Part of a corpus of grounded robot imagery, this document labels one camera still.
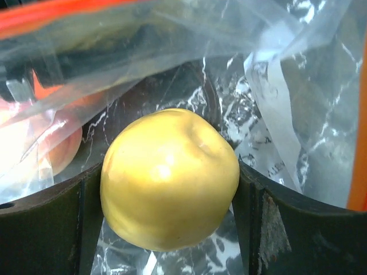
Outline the clear zip bag with fruit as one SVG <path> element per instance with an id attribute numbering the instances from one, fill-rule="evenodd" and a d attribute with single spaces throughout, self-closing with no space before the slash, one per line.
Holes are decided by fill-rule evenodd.
<path id="1" fill-rule="evenodd" d="M 240 163 L 354 211 L 365 32 L 365 1 L 7 1 L 1 97 L 22 105 L 11 117 L 66 110 L 83 133 L 59 174 L 1 176 L 1 205 L 102 165 L 130 122 L 178 107 Z M 246 274 L 233 205 L 210 237 L 171 252 L 136 247 L 103 219 L 90 274 Z"/>

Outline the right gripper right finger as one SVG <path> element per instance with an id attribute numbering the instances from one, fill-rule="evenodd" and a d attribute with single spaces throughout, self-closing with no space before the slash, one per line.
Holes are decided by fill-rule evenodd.
<path id="1" fill-rule="evenodd" d="M 240 163 L 232 202 L 246 274 L 365 274 L 366 214 L 315 201 Z"/>

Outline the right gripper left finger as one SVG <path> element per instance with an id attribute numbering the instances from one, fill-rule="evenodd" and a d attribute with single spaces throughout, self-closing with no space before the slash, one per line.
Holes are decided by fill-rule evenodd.
<path id="1" fill-rule="evenodd" d="M 90 274 L 103 221 L 101 164 L 1 205 L 1 274 Z"/>

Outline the fake pink peach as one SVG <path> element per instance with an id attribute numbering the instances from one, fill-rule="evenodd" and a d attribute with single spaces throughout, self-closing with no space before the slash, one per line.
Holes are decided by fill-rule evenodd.
<path id="1" fill-rule="evenodd" d="M 50 168 L 59 174 L 75 157 L 82 129 L 66 110 L 51 111 L 27 119 L 11 117 L 22 105 L 1 110 L 1 176 L 24 178 L 44 175 Z"/>

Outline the fake peach apple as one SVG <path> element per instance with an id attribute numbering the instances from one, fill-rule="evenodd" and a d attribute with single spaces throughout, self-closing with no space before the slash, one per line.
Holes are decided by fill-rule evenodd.
<path id="1" fill-rule="evenodd" d="M 194 246 L 220 226 L 239 177 L 234 150 L 206 120 L 165 109 L 134 121 L 111 143 L 101 206 L 119 237 L 168 252 Z"/>

